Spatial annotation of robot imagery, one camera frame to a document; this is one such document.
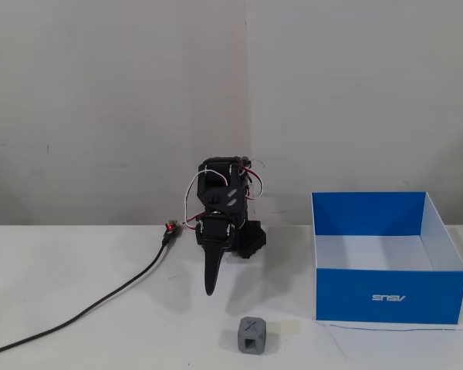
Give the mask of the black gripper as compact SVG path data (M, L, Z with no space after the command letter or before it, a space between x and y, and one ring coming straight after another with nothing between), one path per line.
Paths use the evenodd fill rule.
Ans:
M235 219L231 214L204 213L197 217L195 229L198 245L204 249L204 287L211 296L218 280L224 253L235 241ZM211 245L218 245L212 250Z

